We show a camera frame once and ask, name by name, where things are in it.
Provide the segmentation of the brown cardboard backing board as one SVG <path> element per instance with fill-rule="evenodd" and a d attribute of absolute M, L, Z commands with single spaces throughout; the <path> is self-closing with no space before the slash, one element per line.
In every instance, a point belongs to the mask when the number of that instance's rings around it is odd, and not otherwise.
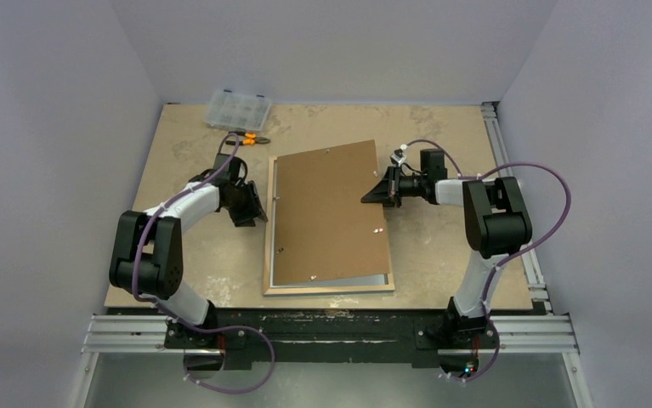
<path fill-rule="evenodd" d="M 377 169 L 373 140 L 278 156 L 275 284 L 391 270 L 384 211 L 360 202 Z"/>

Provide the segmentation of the blue wooden picture frame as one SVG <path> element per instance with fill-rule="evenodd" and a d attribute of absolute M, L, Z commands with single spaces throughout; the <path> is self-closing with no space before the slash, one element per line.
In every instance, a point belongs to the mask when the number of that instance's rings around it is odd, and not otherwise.
<path fill-rule="evenodd" d="M 265 297 L 314 297 L 336 296 L 350 294 L 392 293 L 395 290 L 394 274 L 390 270 L 382 275 L 382 285 L 350 285 L 350 286 L 277 286 L 274 283 L 274 256 L 275 256 L 275 215 L 277 185 L 277 156 L 269 159 L 269 177 L 267 189 L 266 214 L 268 221 L 265 223 L 264 241 L 264 269 L 263 269 L 263 295 Z"/>

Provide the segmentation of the grey landscape photo print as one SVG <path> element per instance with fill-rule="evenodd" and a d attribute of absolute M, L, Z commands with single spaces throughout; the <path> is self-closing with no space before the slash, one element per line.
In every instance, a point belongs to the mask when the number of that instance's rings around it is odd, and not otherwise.
<path fill-rule="evenodd" d="M 385 286 L 388 284 L 386 275 L 365 275 L 358 277 L 334 280 L 309 280 L 300 283 L 275 284 L 273 278 L 269 279 L 271 287 L 319 287 L 319 286 Z"/>

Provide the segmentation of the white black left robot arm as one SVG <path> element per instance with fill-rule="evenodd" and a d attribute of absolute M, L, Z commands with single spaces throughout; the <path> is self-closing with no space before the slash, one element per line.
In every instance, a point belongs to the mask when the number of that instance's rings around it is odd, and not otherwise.
<path fill-rule="evenodd" d="M 186 322 L 185 336 L 199 348 L 216 342 L 218 324 L 208 318 L 212 302 L 183 281 L 183 236 L 221 210 L 236 228 L 266 221 L 257 187 L 247 176 L 241 158 L 219 153 L 212 168 L 192 177 L 174 197 L 143 212 L 126 211 L 118 219 L 110 284 Z"/>

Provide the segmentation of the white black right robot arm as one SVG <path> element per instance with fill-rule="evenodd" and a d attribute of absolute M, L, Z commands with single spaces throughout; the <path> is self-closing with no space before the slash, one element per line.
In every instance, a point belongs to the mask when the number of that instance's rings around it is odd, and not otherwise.
<path fill-rule="evenodd" d="M 503 267 L 531 241 L 532 223 L 516 178 L 450 178 L 444 151 L 424 149 L 419 155 L 419 170 L 408 175 L 402 170 L 405 150 L 396 150 L 384 176 L 360 200 L 400 207 L 403 198 L 420 197 L 432 205 L 462 208 L 471 255 L 441 328 L 448 343 L 462 346 L 487 329 L 490 298 Z"/>

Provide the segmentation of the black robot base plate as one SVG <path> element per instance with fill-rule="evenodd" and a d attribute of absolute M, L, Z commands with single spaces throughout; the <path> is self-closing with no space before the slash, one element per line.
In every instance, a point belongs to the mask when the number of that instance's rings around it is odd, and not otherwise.
<path fill-rule="evenodd" d="M 226 370 L 275 361 L 409 364 L 462 374 L 500 344 L 493 323 L 447 309 L 216 308 L 195 330 L 168 320 L 164 346 L 212 351 Z"/>

